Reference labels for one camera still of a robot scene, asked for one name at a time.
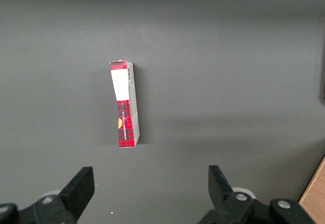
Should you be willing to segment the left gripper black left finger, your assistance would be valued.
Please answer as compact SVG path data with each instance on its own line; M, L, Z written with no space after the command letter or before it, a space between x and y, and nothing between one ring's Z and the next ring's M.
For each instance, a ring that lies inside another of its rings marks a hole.
M58 193L47 194L19 210L1 204L1 223L77 223L94 194L93 167L83 167Z

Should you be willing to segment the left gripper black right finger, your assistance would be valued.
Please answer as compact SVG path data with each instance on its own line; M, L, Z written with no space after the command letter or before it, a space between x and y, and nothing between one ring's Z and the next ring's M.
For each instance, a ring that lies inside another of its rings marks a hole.
M208 190L214 208L199 223L314 223L293 200L273 199L265 205L243 191L234 191L217 165L209 166Z

